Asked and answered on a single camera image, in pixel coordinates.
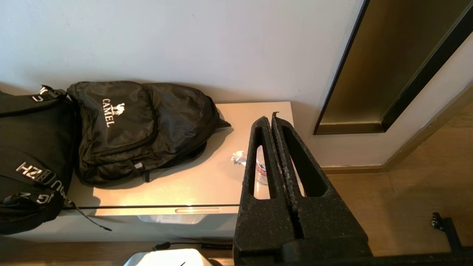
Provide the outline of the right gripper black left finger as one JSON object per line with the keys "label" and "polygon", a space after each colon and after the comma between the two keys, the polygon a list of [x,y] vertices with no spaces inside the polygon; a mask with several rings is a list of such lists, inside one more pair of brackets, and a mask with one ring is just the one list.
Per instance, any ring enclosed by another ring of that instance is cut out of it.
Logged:
{"label": "right gripper black left finger", "polygon": [[[290,182],[299,189],[291,155],[283,150],[277,116],[252,125],[233,238],[236,262],[302,262],[302,230],[290,198]],[[270,197],[255,196],[257,148],[262,147]]]}

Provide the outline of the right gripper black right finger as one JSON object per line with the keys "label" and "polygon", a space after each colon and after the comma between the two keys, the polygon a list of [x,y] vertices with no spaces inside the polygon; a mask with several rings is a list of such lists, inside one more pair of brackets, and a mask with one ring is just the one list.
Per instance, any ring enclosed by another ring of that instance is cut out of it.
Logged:
{"label": "right gripper black right finger", "polygon": [[285,260],[372,257],[368,236],[294,127],[272,114],[272,135],[287,193],[294,239]]}

